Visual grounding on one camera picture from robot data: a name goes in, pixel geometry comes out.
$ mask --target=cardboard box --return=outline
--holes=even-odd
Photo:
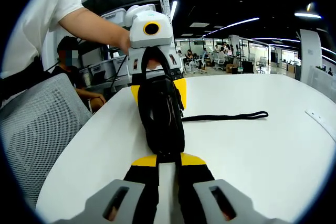
[[[295,73],[295,66],[291,65],[291,64],[288,64],[288,72]]]
[[[238,68],[238,64],[226,64],[227,73],[232,73],[232,68]]]

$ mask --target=white box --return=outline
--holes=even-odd
[[[112,63],[112,60],[104,60],[100,63],[94,64],[89,66],[89,69],[94,76],[96,73],[105,71],[104,79],[110,79],[116,74],[116,70],[114,69],[114,65]]]
[[[105,13],[101,15],[101,17],[119,26],[125,26],[124,24],[125,15],[126,10],[124,8],[120,8],[112,12]]]
[[[119,56],[119,57],[115,57],[115,58],[112,58],[111,60],[113,61],[113,64],[114,64],[114,69],[115,69],[115,72],[117,73],[118,72],[118,69],[120,67],[120,65],[122,64],[122,61],[124,60],[124,58],[127,57],[126,55],[123,55],[123,56]],[[126,76],[128,75],[128,72],[127,72],[127,59],[124,61],[119,73],[118,73],[118,77],[119,76]]]

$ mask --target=pillar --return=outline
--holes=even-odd
[[[239,44],[239,36],[238,35],[229,35],[229,41],[230,44],[233,45],[234,52],[237,50],[236,45],[238,45],[238,48],[240,47]]]
[[[281,48],[280,47],[275,47],[275,52],[278,54],[278,62],[277,62],[277,64],[280,64],[282,62],[282,51],[281,51]]]
[[[301,81],[308,83],[311,66],[322,65],[321,41],[317,32],[300,29],[301,35]]]

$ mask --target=white device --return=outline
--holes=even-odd
[[[130,29],[129,72],[142,74],[141,63],[148,47],[157,47],[165,56],[174,80],[182,78],[181,61],[175,50],[173,28],[166,15],[155,11],[155,6],[132,6],[128,9],[124,24]]]

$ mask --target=yellow padding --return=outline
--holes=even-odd
[[[147,157],[141,157],[133,162],[134,166],[156,166],[156,155],[150,155]]]
[[[187,108],[187,83],[186,83],[185,79],[182,78],[182,79],[178,79],[178,80],[174,81],[174,84],[180,92],[183,107],[184,107],[184,109],[186,109]],[[134,99],[135,99],[136,103],[138,103],[139,87],[140,87],[139,85],[131,86],[131,91],[133,93],[133,96],[134,96]]]
[[[182,165],[206,165],[204,160],[200,159],[199,157],[181,153],[181,164]]]

